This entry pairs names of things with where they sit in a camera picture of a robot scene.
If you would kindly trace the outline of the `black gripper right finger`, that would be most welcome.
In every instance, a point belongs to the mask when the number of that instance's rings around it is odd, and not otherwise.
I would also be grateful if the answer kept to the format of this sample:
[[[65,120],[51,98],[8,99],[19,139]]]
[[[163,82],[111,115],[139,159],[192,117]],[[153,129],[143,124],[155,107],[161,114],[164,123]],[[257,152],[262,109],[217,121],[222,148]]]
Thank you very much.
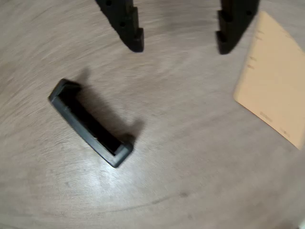
[[[258,12],[259,0],[221,0],[217,11],[218,30],[215,32],[218,51],[229,54],[242,38]]]

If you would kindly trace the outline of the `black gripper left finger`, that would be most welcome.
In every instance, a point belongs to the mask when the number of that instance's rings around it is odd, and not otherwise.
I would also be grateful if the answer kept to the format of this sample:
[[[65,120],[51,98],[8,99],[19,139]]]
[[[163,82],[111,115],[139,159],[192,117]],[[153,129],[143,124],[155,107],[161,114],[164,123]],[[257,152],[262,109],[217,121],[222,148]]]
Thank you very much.
[[[133,52],[144,50],[144,30],[139,26],[138,8],[133,0],[96,0],[101,12]]]

